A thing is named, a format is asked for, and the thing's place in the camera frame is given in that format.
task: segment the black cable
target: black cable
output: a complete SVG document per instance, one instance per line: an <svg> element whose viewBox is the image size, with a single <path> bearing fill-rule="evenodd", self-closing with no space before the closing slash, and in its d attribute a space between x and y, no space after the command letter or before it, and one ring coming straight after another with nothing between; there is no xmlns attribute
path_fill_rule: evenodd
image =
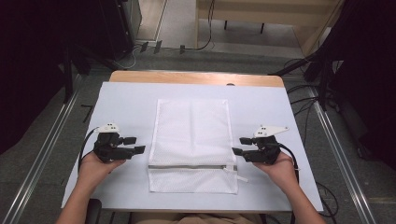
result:
<svg viewBox="0 0 396 224"><path fill-rule="evenodd" d="M317 96L316 96L316 97L307 97L307 98L303 98L303 99L300 99L300 100L293 101L293 102L291 102L290 104L291 104L291 105L294 105L294 104L300 103L300 102L302 102L302 101L306 101L306 100L317 100L317 99L318 99Z"/></svg>
<svg viewBox="0 0 396 224"><path fill-rule="evenodd" d="M207 45L210 43L210 40L212 40L212 19L213 19L213 12L215 10L215 1L216 0L212 0L212 2L210 3L209 13L207 15L207 23L209 24L209 39L207 40L206 44L203 47L195 49L195 50L201 50L201 49L206 48Z"/></svg>
<svg viewBox="0 0 396 224"><path fill-rule="evenodd" d="M321 202L323 203L323 205L326 207L326 209L329 211L329 217L331 217L332 218L332 222L334 223L334 224L337 224L337 220L335 220L335 217L334 217L334 215L333 215L333 213L332 213L332 210L330 209L330 206L323 200L323 198L322 197L320 197L320 200L321 200Z"/></svg>
<svg viewBox="0 0 396 224"><path fill-rule="evenodd" d="M288 149L287 147L285 147L284 145L280 144L280 143L279 143L278 145L279 145L281 148L287 150L287 151L290 153L291 158L293 159L294 173L296 174L297 182L300 183L299 168L298 168L297 160L296 160L296 158L295 158L293 152L292 152L290 149Z"/></svg>
<svg viewBox="0 0 396 224"><path fill-rule="evenodd" d="M288 91L286 91L286 93L287 93L287 94L290 94L290 93L292 93L292 92L294 92L294 91L297 91L297 90L299 90L299 89L306 88L306 87L314 87L314 88L316 88L317 86L309 85L309 84L298 85L298 86L295 86L295 87L290 88Z"/></svg>
<svg viewBox="0 0 396 224"><path fill-rule="evenodd" d="M112 213L111 213L110 221L108 222L108 224L113 224L114 216L115 216L115 215L116 215L116 212L112 212Z"/></svg>
<svg viewBox="0 0 396 224"><path fill-rule="evenodd" d="M271 220L273 220L276 224L281 224L279 220L277 220L275 217L270 216L270 215L265 215L266 218L269 218Z"/></svg>
<svg viewBox="0 0 396 224"><path fill-rule="evenodd" d="M132 215L133 215L133 213L130 212L130 213L129 213L129 218L128 218L128 224L133 224L133 223L132 223Z"/></svg>
<svg viewBox="0 0 396 224"><path fill-rule="evenodd" d="M288 63L291 63L291 62L293 62L293 61L299 61L299 60L301 60L301 59L290 59L290 60L288 60L287 62L285 62L285 63L283 64L283 69L286 68L286 65L287 65Z"/></svg>
<svg viewBox="0 0 396 224"><path fill-rule="evenodd" d="M290 153L291 157L293 158L294 173L295 173L296 178L297 178L297 183L300 183L299 168L298 168L297 160L296 160L293 152L290 149L288 149L287 147L285 147L284 145L280 144L280 143L279 143L279 146L284 148L284 149L286 149ZM294 212L291 212L290 224L294 224L295 221L296 221L295 219L296 219L296 217L294 215Z"/></svg>
<svg viewBox="0 0 396 224"><path fill-rule="evenodd" d="M337 215L338 210L339 210L339 205L338 205L338 200L335 197L334 193L332 193L331 190L329 190L326 186L320 184L318 181L316 181L315 183L317 183L317 185L321 186L322 188L326 189L327 192L329 192L332 195L332 197L334 198L334 201L335 201L335 212L331 211L331 213L332 213L333 216Z"/></svg>
<svg viewBox="0 0 396 224"><path fill-rule="evenodd" d="M305 118L305 126L304 126L304 140L303 140L303 146L305 147L305 142L306 142L306 136L307 136L307 129L308 129L308 117L309 117L309 112L311 111L312 106L314 105L315 101L311 103L311 105L308 107L308 112L306 112L306 118Z"/></svg>
<svg viewBox="0 0 396 224"><path fill-rule="evenodd" d="M309 102L307 102L307 103L305 103L303 106L301 106L300 109L299 109L297 112L295 112L295 113L293 114L294 117L296 117L296 116L299 115L300 113L302 113L302 112L304 112L305 110L307 110L309 107L306 107L306 106L312 104L312 103L315 102L316 100L317 100L317 99L309 100Z"/></svg>
<svg viewBox="0 0 396 224"><path fill-rule="evenodd" d="M85 145L87 144L87 141L88 141L88 139L90 138L91 134L93 134L93 132L94 132L97 128L98 128L98 127L92 129L92 130L87 134L87 136L86 136L85 139L84 139L84 142L82 143L81 150L79 151L79 155L78 155L78 172L79 172L79 167L81 166L81 162L82 162L82 159L83 159L82 153L83 153L83 151L84 151L84 147L85 147Z"/></svg>
<svg viewBox="0 0 396 224"><path fill-rule="evenodd" d="M209 39L207 40L206 44L198 49L184 49L184 50L202 50L206 48L207 45L209 45L210 41L212 40L212 21L213 21L213 12L215 10L215 2L216 0L212 0L212 2L210 3L209 12L207 15L207 23L209 24ZM147 46L147 48L156 49L157 47Z"/></svg>

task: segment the person's lap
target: person's lap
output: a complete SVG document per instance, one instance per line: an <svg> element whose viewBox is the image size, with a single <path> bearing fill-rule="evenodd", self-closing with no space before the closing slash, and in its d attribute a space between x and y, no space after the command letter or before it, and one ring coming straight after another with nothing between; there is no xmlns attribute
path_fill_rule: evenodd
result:
<svg viewBox="0 0 396 224"><path fill-rule="evenodd" d="M133 213L135 224L262 224L257 214Z"/></svg>

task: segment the power cord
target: power cord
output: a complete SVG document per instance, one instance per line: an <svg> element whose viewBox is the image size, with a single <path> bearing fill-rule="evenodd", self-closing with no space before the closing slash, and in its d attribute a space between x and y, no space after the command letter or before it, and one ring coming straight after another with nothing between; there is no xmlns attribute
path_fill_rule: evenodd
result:
<svg viewBox="0 0 396 224"><path fill-rule="evenodd" d="M335 219L335 215L337 215L338 210L339 210L338 200L337 200L337 198L335 197L334 193L332 193L332 191L329 190L326 186L320 184L318 181L317 181L316 183L317 183L317 185L320 186L321 188L326 189L326 191L329 192L329 193L332 195L332 197L334 198L334 201L335 201L335 211L333 212L332 209L330 208L330 206L329 206L329 205L324 201L324 199L320 196L321 202L323 203L323 205L325 206L325 208L327 209L327 211L328 211L328 213L329 213L329 215L325 215L325 214L322 214L322 213L320 213L320 215L323 216L323 217L330 217L330 218L332 219L332 222L333 222L334 224L336 224L337 221L336 221L336 219Z"/></svg>
<svg viewBox="0 0 396 224"><path fill-rule="evenodd" d="M210 41L212 40L212 21L213 21L213 12L215 10L215 3L216 3L216 0L212 0L210 3L210 6L209 6L209 11L207 14L207 24L209 25L209 39L207 40L206 44L203 47L200 47L198 49L189 49L189 48L187 48L187 49L160 48L160 49L175 49L175 50L202 50L202 49L205 49L209 45ZM157 49L158 47L147 46L147 48Z"/></svg>
<svg viewBox="0 0 396 224"><path fill-rule="evenodd" d="M298 86L292 87L292 88L290 88L289 90L287 90L287 94L290 94L290 93L292 93L292 92L294 92L294 91L297 91L297 90L299 90L299 89L308 88L308 87L310 87L310 88L317 88L318 86L309 85L309 84L298 85Z"/></svg>
<svg viewBox="0 0 396 224"><path fill-rule="evenodd" d="M311 105L307 108L308 112L306 112L306 118L305 118L305 126L304 126L304 140L303 140L303 146L305 147L305 143L306 143L306 136L307 136L307 130L308 130L308 118L309 118L309 112L311 112L311 108L314 105L314 103L317 100L314 100L311 102Z"/></svg>
<svg viewBox="0 0 396 224"><path fill-rule="evenodd" d="M122 64L117 63L116 61L113 61L113 62L114 62L116 65L118 65L119 67L123 68L123 69L129 69L129 68L134 67L134 66L136 65L136 57L134 56L134 52L135 52L137 49L139 49L140 47L141 47L141 46L138 46L138 47L136 47L136 48L134 48L134 49L132 50L132 57L134 57L134 63L133 63L132 65L124 66L124 65L122 65Z"/></svg>
<svg viewBox="0 0 396 224"><path fill-rule="evenodd" d="M315 97L306 97L306 98L303 98L303 99L300 99L300 100L293 101L293 102L291 102L290 104L291 104L291 105L294 105L294 104L300 103L300 102L302 102L302 101L306 101L306 100L317 100L317 99L318 99L317 96L315 96Z"/></svg>
<svg viewBox="0 0 396 224"><path fill-rule="evenodd" d="M268 219L273 220L276 224L281 224L279 220L277 220L275 217L273 217L271 215L265 214L265 217L268 218Z"/></svg>
<svg viewBox="0 0 396 224"><path fill-rule="evenodd" d="M85 139L84 139L84 142L82 143L81 150L79 151L79 155L78 155L78 172L79 172L79 167L81 166L81 162L82 162L82 160L84 159L84 158L82 157L82 153L84 152L84 147L85 147L85 145L87 144L88 139L90 139L91 135L92 135L92 134L95 132L95 130L98 129L98 128L99 128L99 127L96 127L96 128L94 128L94 129L92 129L92 130L87 134L87 136L86 136Z"/></svg>
<svg viewBox="0 0 396 224"><path fill-rule="evenodd" d="M311 104L313 104L314 102L316 102L318 99L311 99L309 100L307 103L305 103L303 106L300 107L300 109L295 112L293 115L294 117L296 117L297 115L299 115L300 113L304 112L305 110L309 109L309 107L311 106Z"/></svg>
<svg viewBox="0 0 396 224"><path fill-rule="evenodd" d="M297 183L300 183L299 168L298 168L297 160L296 160L293 152L282 144L279 144L279 146L282 147L283 149L287 150L289 152L289 154L291 155L291 157L293 159L293 167L294 167L294 173L297 178ZM294 215L294 212L291 212L290 224L294 224L295 222L296 222L296 217Z"/></svg>
<svg viewBox="0 0 396 224"><path fill-rule="evenodd" d="M285 63L283 64L283 69L286 68L286 65L288 65L288 63L291 63L291 62L293 62L293 61L300 61L300 60L301 60L301 59L290 59L290 60L288 60L287 62L285 62ZM303 70L302 66L300 66L299 69L300 69L300 71L301 71L303 74L305 73L305 71ZM300 74L288 73L288 75L300 75Z"/></svg>

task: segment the metal rail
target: metal rail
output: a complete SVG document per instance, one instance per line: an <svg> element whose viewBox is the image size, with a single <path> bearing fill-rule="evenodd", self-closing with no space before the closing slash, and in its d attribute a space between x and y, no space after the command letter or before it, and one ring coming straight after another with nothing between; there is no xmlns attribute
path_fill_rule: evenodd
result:
<svg viewBox="0 0 396 224"><path fill-rule="evenodd" d="M314 88L311 88L309 91L309 95L312 97L318 96L318 93ZM370 208L370 205L367 202L366 196L359 184L355 173L353 172L349 161L347 159L346 154L344 153L343 147L338 140L337 135L335 134L335 130L332 127L332 123L325 111L323 111L318 104L315 102L315 109L317 111L319 120L321 125L323 126L323 130L326 133L326 136L329 140L330 146L332 148L332 152L334 153L335 160L340 167L341 174L343 175L346 186L349 190L349 193L352 197L353 202L358 210L359 216L361 217L361 223L367 224L375 224L375 217Z"/></svg>
<svg viewBox="0 0 396 224"><path fill-rule="evenodd" d="M16 197L9 208L5 219L3 220L3 224L14 224L18 223L21 218L21 214L28 203L30 196L35 189L35 185L37 184L38 178L41 176L41 173L44 170L45 165L50 157L50 153L58 139L62 128L70 114L70 111L73 108L73 105L78 97L79 90L81 89L82 83L84 82L85 77L81 75L77 75L75 78L74 86L76 87L75 92L72 94L71 99L68 104L63 105L61 111L59 112L58 117L53 123L49 134L44 141L43 146L38 152L37 157L35 158L35 162L30 168L29 173L23 180Z"/></svg>

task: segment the cable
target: cable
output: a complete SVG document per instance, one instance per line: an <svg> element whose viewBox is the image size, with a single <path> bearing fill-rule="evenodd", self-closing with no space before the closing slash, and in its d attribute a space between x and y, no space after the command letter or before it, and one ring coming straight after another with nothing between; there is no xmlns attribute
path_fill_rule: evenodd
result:
<svg viewBox="0 0 396 224"><path fill-rule="evenodd" d="M87 136L86 136L85 139L84 139L84 142L82 143L81 150L79 151L79 155L78 155L78 172L79 172L79 167L81 166L81 162L82 162L82 159L83 159L82 153L83 153L83 151L84 151L84 147L85 147L85 145L87 144L87 141L88 141L88 139L90 138L91 134L93 134L93 132L95 132L95 130L98 129L98 128L99 128L99 127L96 127L96 128L94 128L94 129L92 129L92 130L87 134Z"/></svg>
<svg viewBox="0 0 396 224"><path fill-rule="evenodd" d="M203 47L200 47L198 49L184 49L184 50L202 50L202 49L205 49L207 47L207 45L209 45L210 41L212 40L212 21L213 21L213 12L215 10L215 3L216 3L216 0L211 1L210 6L209 6L209 11L207 14L207 23L209 25L209 39L207 40L206 44Z"/></svg>
<svg viewBox="0 0 396 224"><path fill-rule="evenodd" d="M136 48L134 48L134 49L132 50L132 56L134 57L134 63L133 63L132 65L130 65L130 66L123 66L123 65L117 63L116 61L113 61L113 62L114 62L116 65L118 65L119 67L123 68L123 69L129 69L129 68L134 67L134 65L136 64L136 57L134 56L134 51L137 50L137 49L139 49L139 48L140 48L140 47L136 47Z"/></svg>
<svg viewBox="0 0 396 224"><path fill-rule="evenodd" d="M314 105L314 103L317 100L313 101L311 103L311 105L308 107L308 112L306 112L306 118L305 118L305 128L304 128L304 140L303 140L303 146L305 147L305 142L306 142L306 136L307 136L307 129L308 129L308 117L309 117L309 112L311 111L312 105Z"/></svg>
<svg viewBox="0 0 396 224"><path fill-rule="evenodd" d="M213 12L215 10L215 2L216 0L212 0L212 2L210 3L209 13L207 15L207 23L209 24L209 40L207 40L206 44L203 47L198 48L196 50L201 50L206 48L207 45L210 43L210 40L212 40L212 19L213 19Z"/></svg>
<svg viewBox="0 0 396 224"><path fill-rule="evenodd" d="M115 215L116 215L116 212L112 212L112 213L111 213L110 221L108 222L108 224L113 224L114 216L115 216Z"/></svg>
<svg viewBox="0 0 396 224"><path fill-rule="evenodd" d="M300 103L300 102L302 102L302 101L306 101L306 100L317 100L317 99L318 99L317 96L316 96L316 97L307 97L307 98L303 98L303 99L300 99L300 100L293 101L293 102L291 102L290 104L291 104L291 105L294 105L294 104Z"/></svg>
<svg viewBox="0 0 396 224"><path fill-rule="evenodd" d="M299 168L298 168L297 160L296 160L293 152L290 149L288 149L287 147L285 147L284 145L280 144L280 143L279 143L279 146L284 148L284 149L286 149L290 153L291 157L293 158L294 173L295 173L296 178L297 178L297 183L300 183ZM294 224L295 221L296 221L295 219L296 219L296 217L294 215L294 212L291 212L290 224Z"/></svg>
<svg viewBox="0 0 396 224"><path fill-rule="evenodd" d="M290 88L290 89L287 91L287 94L292 93L292 92L297 91L297 90L302 89L302 88L306 88L306 87L314 87L314 88L316 88L317 86L309 85L309 84L298 85L298 86L295 86L295 87Z"/></svg>
<svg viewBox="0 0 396 224"><path fill-rule="evenodd" d="M303 106L301 106L301 108L294 113L294 117L296 117L297 115L299 115L301 112L304 112L305 110L307 110L309 107L306 107L307 105L311 104L312 102L315 102L317 99L312 99L310 100L308 103L304 104Z"/></svg>
<svg viewBox="0 0 396 224"><path fill-rule="evenodd" d="M283 69L285 69L286 68L286 65L288 64L288 63L290 63L290 62L292 62L292 61L300 61L301 59L291 59L291 60L288 60L287 62L285 62L284 64L283 64ZM300 66L299 67L299 69L300 69L300 71L303 73L303 74L305 74L305 71L303 70L303 68Z"/></svg>
<svg viewBox="0 0 396 224"><path fill-rule="evenodd" d="M338 209L339 209L339 205L338 205L338 200L335 197L334 193L332 193L331 190L329 190L326 186L320 184L318 181L316 181L315 183L317 183L317 185L321 186L322 188L326 189L332 195L332 197L334 198L334 201L335 201L335 212L332 211L332 215L333 216L337 215Z"/></svg>
<svg viewBox="0 0 396 224"><path fill-rule="evenodd" d="M266 214L265 217L266 217L266 218L269 218L269 219L271 219L271 220L273 220L276 224L281 224L280 221L277 220L277 219L276 219L275 217L273 217L273 216L270 216L270 215L267 215L267 214Z"/></svg>
<svg viewBox="0 0 396 224"><path fill-rule="evenodd" d="M320 197L321 202L323 203L323 205L326 207L326 209L328 210L328 212L330 213L329 217L332 218L332 222L334 224L337 224L337 220L335 220L334 215L332 214L332 210L330 209L329 205L324 201L324 199L322 197Z"/></svg>

